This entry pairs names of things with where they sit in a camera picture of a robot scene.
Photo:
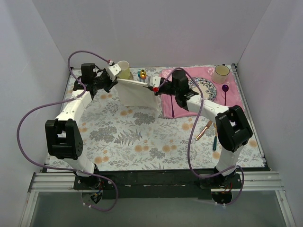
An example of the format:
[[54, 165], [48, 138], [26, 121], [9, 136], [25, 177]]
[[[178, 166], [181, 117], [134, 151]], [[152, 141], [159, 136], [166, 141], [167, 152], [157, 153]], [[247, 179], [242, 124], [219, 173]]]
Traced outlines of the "white cloth napkin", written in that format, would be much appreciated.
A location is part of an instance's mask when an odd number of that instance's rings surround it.
[[115, 88], [124, 106], [148, 107], [160, 110], [160, 98], [147, 88], [147, 83], [117, 79]]

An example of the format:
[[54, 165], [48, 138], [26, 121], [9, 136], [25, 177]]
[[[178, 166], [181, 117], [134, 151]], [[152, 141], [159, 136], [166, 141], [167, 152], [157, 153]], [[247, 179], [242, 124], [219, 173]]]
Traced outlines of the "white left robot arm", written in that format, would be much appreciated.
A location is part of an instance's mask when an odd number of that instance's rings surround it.
[[82, 64], [81, 75], [74, 82], [72, 101], [54, 120], [45, 123], [49, 155], [66, 162], [80, 177], [80, 182], [90, 189], [98, 188], [101, 178], [96, 174], [97, 166], [83, 153], [84, 143], [78, 123], [97, 92], [102, 89], [109, 92], [117, 84], [121, 71], [114, 63], [104, 69], [99, 69], [94, 63]]

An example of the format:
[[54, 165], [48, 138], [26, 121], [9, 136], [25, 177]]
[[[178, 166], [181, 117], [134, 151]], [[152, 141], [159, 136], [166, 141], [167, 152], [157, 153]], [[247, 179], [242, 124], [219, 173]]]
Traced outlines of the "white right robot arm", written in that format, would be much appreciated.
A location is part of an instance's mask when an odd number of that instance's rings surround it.
[[167, 78], [151, 77], [148, 89], [155, 95], [174, 96], [179, 107], [215, 123], [217, 138], [222, 146], [219, 161], [213, 174], [193, 174], [203, 181], [225, 188], [231, 183], [238, 168], [240, 152], [253, 132], [240, 106], [228, 107], [205, 99], [202, 91], [196, 92], [190, 88], [188, 81], [192, 79], [183, 68], [175, 68]]

